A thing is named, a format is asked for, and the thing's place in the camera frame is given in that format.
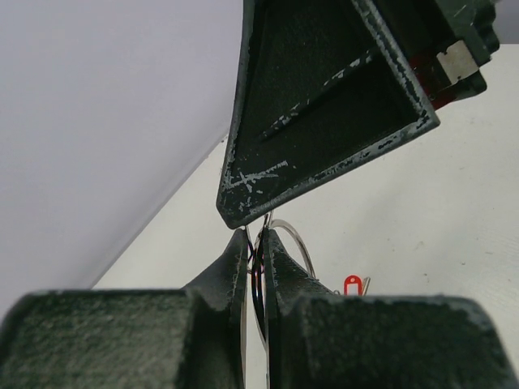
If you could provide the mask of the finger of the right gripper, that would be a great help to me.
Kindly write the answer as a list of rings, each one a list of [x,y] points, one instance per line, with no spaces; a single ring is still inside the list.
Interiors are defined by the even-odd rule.
[[[236,229],[436,128],[374,1],[246,1],[217,210]]]

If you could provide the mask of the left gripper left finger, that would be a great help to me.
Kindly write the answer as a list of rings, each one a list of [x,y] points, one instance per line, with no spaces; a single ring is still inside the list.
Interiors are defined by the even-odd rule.
[[[30,293],[1,325],[4,388],[242,388],[247,233],[180,289]]]

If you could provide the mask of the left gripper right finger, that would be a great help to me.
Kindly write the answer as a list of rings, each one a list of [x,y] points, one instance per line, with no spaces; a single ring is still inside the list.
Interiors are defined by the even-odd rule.
[[[451,296],[338,295],[263,237],[271,388],[515,388],[490,317]]]

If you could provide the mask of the key with red tag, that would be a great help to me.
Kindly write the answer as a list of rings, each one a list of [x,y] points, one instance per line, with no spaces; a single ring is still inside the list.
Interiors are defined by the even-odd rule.
[[[349,275],[344,281],[343,294],[345,296],[365,296],[370,283],[370,277],[361,278],[357,275]]]

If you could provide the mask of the large keyring with coloured keys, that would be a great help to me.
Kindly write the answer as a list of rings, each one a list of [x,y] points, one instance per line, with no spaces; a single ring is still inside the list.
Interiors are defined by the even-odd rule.
[[[294,246],[298,250],[298,258],[295,258],[289,252],[289,247],[283,244],[282,237],[278,237],[283,253],[298,267],[305,276],[313,280],[317,280],[313,262],[307,249],[304,240],[301,238],[297,229],[288,221],[283,219],[276,219],[274,211],[270,211],[263,216],[262,226],[256,234],[255,239],[252,239],[250,225],[244,226],[247,235],[247,273],[251,285],[251,300],[255,312],[256,325],[259,331],[259,336],[264,347],[267,350],[267,310],[266,310],[266,281],[264,270],[264,252],[263,252],[263,235],[264,230],[272,230],[278,233],[285,233],[293,241]]]

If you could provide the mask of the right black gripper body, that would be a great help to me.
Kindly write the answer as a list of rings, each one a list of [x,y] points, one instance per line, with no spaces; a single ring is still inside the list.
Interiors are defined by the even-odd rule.
[[[487,90],[495,1],[375,1],[434,109]]]

